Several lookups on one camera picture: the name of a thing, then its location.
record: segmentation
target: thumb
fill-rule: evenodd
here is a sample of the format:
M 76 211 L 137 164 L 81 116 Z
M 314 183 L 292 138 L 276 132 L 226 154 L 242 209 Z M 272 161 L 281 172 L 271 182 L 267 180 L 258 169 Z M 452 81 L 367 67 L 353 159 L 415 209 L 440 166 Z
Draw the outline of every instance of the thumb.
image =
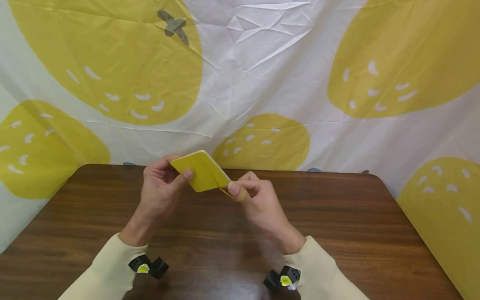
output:
M 183 173 L 178 175 L 170 184 L 170 188 L 176 192 L 181 189 L 183 186 L 187 185 L 190 180 L 193 178 L 193 171 L 188 169 Z
M 239 202 L 243 202 L 245 200 L 252 200 L 250 195 L 248 195 L 247 190 L 238 184 L 236 181 L 230 181 L 228 184 L 228 192 L 235 198 L 235 200 Z

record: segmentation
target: wearable device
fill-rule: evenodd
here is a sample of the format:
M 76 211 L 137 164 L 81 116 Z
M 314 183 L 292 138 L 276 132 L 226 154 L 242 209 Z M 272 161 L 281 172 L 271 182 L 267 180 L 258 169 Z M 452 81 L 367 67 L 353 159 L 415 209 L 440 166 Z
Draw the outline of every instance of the wearable device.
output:
M 158 257 L 152 263 L 145 254 L 135 257 L 128 266 L 137 274 L 149 274 L 155 279 L 160 279 L 168 270 L 168 264 L 163 259 Z
M 280 284 L 289 290 L 296 290 L 300 280 L 300 271 L 289 266 L 284 266 L 280 272 Z
M 271 270 L 264 280 L 264 285 L 272 292 L 280 290 L 281 287 L 287 287 L 289 290 L 296 290 L 299 280 L 299 270 L 284 266 L 280 274 L 275 270 Z

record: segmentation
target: forearm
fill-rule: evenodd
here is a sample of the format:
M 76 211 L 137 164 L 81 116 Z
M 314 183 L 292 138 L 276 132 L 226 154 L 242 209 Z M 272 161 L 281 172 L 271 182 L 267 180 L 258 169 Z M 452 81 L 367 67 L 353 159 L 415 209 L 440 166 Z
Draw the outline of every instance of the forearm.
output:
M 135 279 L 128 263 L 145 254 L 155 228 L 156 222 L 137 209 L 121 233 L 105 244 L 92 265 L 59 300 L 121 300 Z
M 297 289 L 303 300 L 367 300 L 338 269 L 335 260 L 312 238 L 295 254 L 285 255 L 286 265 L 300 271 Z

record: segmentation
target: hand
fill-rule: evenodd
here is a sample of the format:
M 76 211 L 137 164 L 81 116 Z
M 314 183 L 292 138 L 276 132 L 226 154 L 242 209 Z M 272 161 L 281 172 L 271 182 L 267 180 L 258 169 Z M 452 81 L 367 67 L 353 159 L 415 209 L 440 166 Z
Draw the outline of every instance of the hand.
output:
M 175 210 L 181 188 L 193 177 L 191 170 L 179 174 L 170 165 L 170 161 L 179 157 L 165 156 L 145 168 L 140 204 L 119 235 L 127 245 L 146 245 L 158 224 Z
M 288 221 L 270 181 L 250 171 L 230 182 L 228 191 L 242 203 L 247 218 L 273 238 L 284 254 L 300 251 L 306 240 Z
M 142 211 L 144 217 L 164 220 L 175 210 L 181 188 L 193 177 L 191 170 L 179 174 L 170 165 L 170 161 L 179 157 L 165 156 L 145 168 L 144 185 L 138 205 L 138 210 Z

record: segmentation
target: fingernail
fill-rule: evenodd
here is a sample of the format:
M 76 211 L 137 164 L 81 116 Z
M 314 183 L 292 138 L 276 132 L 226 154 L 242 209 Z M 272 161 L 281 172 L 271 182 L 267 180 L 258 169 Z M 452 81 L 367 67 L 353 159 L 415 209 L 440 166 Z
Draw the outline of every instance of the fingernail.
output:
M 234 181 L 230 181 L 228 184 L 228 191 L 230 194 L 236 196 L 240 192 L 240 185 Z
M 190 180 L 193 178 L 193 171 L 190 169 L 187 169 L 183 172 L 183 175 L 185 176 L 186 179 Z

